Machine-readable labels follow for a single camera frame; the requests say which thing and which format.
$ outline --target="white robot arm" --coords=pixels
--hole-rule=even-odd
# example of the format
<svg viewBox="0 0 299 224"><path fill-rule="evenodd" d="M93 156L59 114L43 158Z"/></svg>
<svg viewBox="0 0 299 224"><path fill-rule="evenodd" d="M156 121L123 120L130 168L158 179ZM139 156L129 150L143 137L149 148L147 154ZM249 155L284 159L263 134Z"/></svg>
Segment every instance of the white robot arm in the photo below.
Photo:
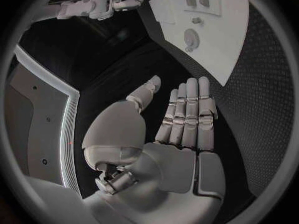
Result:
<svg viewBox="0 0 299 224"><path fill-rule="evenodd" d="M61 4L49 4L35 15L32 22L57 18L69 19L73 16L88 16L103 20L113 16L114 11L136 9L144 0L70 0Z"/></svg>

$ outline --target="white panel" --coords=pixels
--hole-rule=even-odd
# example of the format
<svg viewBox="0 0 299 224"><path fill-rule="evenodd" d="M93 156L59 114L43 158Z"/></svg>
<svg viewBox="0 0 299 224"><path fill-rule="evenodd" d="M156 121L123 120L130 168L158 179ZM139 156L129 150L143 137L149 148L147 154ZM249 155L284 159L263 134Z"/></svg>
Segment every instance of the white panel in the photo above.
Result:
<svg viewBox="0 0 299 224"><path fill-rule="evenodd" d="M196 0L197 6L188 6L186 0L164 0L162 8L155 0L151 6L156 17L159 7L164 17L174 17L175 24L162 19L160 25L165 40L186 52L184 32L194 29L199 36L199 47L187 54L213 75L221 85L228 81L239 58L247 32L249 17L248 0L209 0L210 7L204 7ZM192 23L193 18L201 18L202 23Z"/></svg>

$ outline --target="dark background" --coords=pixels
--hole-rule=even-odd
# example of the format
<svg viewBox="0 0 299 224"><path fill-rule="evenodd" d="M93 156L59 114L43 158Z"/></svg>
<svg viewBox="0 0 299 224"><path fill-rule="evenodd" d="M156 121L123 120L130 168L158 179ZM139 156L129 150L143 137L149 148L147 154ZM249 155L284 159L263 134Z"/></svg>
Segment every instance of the dark background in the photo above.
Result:
<svg viewBox="0 0 299 224"><path fill-rule="evenodd" d="M9 19L12 17L12 15L14 15L14 11L20 6L22 1L24 0L2 0L0 2L0 5L2 7L1 28L8 24ZM277 1L281 5L281 8L284 10L286 15L290 18L293 26L298 27L295 14L298 14L299 2L297 2L297 0ZM27 42L29 49L31 46L31 52L36 53L37 55L44 54L42 53L42 51L45 50L46 47L42 47L41 44L45 42L45 39L48 39L47 43L45 42L45 45L51 44L51 42L52 44L55 44L55 47L52 46L50 47L50 49L48 49L47 60L42 61L42 58L44 56L41 56L40 61L42 62L42 64L49 64L48 68L50 70L52 69L53 71L55 71L57 75L60 75L64 80L74 85L81 91L82 101L80 101L79 105L82 108L82 111L80 112L80 110L78 110L77 117L77 122L80 121L81 130L76 130L75 142L80 143L80 139L82 139L85 130L88 128L88 124L101 110L103 110L112 102L123 99L126 94L128 94L139 84L142 84L143 82L148 80L151 75L158 74L164 81L163 90L158 93L153 103L149 106L149 109L144 113L144 117L147 121L147 126L150 129L148 131L147 140L151 141L163 117L165 104L167 103L170 90L177 87L180 82L184 82L187 78L190 77L190 74L168 53L163 51L161 48L159 48L159 46L149 40L149 38L145 34L145 31L142 30L142 26L138 24L138 22L134 22L133 24L130 24L128 26L122 26L122 23L119 21L123 20L123 16L124 15L122 14L117 14L117 16L113 18L113 21L104 21L107 24L105 24L103 27L106 27L108 30L103 30L102 28L99 28L97 26L96 22L86 21L85 19L76 19L76 21L64 21L64 24L61 26L64 26L63 29L65 29L65 32L63 34L66 34L66 38L68 40L72 39L71 34L67 35L66 32L67 28L69 27L68 24L71 24L72 29L74 30L84 31L84 33L82 32L81 34L77 34L77 38L79 37L79 39L73 40L73 42L68 42L68 44L57 43L57 39L55 38L59 36L59 32L55 31L55 29L51 29L56 26L56 21L47 21L43 25L42 23L40 23L40 26L39 24L37 24L34 29L36 31L36 34L39 34L39 36L36 36L35 38L30 37L31 41ZM130 12L130 16L132 16L134 20L138 19L137 17L134 18L134 16L136 16L135 13ZM42 37L43 34L45 34L45 26L47 27L48 31L51 32L50 36L49 33L47 34L48 38ZM97 44L97 46L88 44L87 41L89 40L94 40L94 44ZM86 57L82 55L83 53L81 53L80 56L80 51L84 49L88 49L89 54L92 54L92 56ZM149 55L145 54L144 50L151 53L150 59L145 59L145 57L149 57ZM106 57L108 57L108 59L103 61L105 65L98 65L98 61L102 61ZM164 64L163 69L161 69L160 67L161 62L163 62ZM51 67L51 64L61 63L64 63L66 65ZM130 70L132 69L137 69L139 72L143 73L141 75L138 75L137 79L136 77L134 77L134 74L130 73ZM117 88L114 93L117 94L117 96L113 95L113 93L107 94L104 92L105 90L107 90L107 87L111 86ZM98 92L101 92L101 96L98 97L98 99L94 99L93 102L89 102L90 97L94 97L95 94L98 94ZM248 194L248 190L246 190L246 185L244 184L245 176L243 173L244 167L242 167L242 160L240 159L241 156L238 153L238 148L236 145L233 146L233 150L230 150L230 152L227 151L227 147L225 145L230 144L231 148L231 143L235 144L235 141L233 136L231 135L229 127L227 126L222 116L220 116L220 119L215 124L215 132L216 152L218 152L222 158L225 172L239 172L235 173L235 177L240 178L239 183L241 183L241 185L239 185L238 187L233 186L237 183L234 179L231 179L231 182L230 179L228 179L228 186L231 188L231 192L233 190L239 190L239 194L231 194L229 190L227 192L227 198L230 198L229 203L234 203L235 212L238 212L240 208L242 208L242 205L246 206L252 200L252 196ZM77 152L78 156L80 155L79 149L76 149L75 152ZM80 164L79 160L82 159L76 159L76 168L84 167L84 164ZM234 166L235 164L239 164L239 168L237 170L233 169L234 171L232 171L232 168L230 167ZM82 178L81 183L79 180L79 185L81 189L83 187L86 189L85 192L86 195L88 195L94 188L91 186L91 184L94 184L94 182L90 182L90 180L93 178L92 174L88 173L84 175L85 171L86 169L83 168L81 177L84 178ZM271 214L263 221L263 223L271 223L281 216L288 217L288 219L290 220L295 220L296 210L294 203L297 197L296 191L298 183L298 176L296 176L294 183L291 185L289 191L271 212ZM0 223L30 222L30 218L24 211L22 211L22 208L15 201L13 195L3 181L0 181L0 187ZM227 210L232 209L231 206L224 205L223 213L225 211L225 208L227 208ZM230 218L226 217L223 213L220 213L220 216L218 218L219 221Z"/></svg>

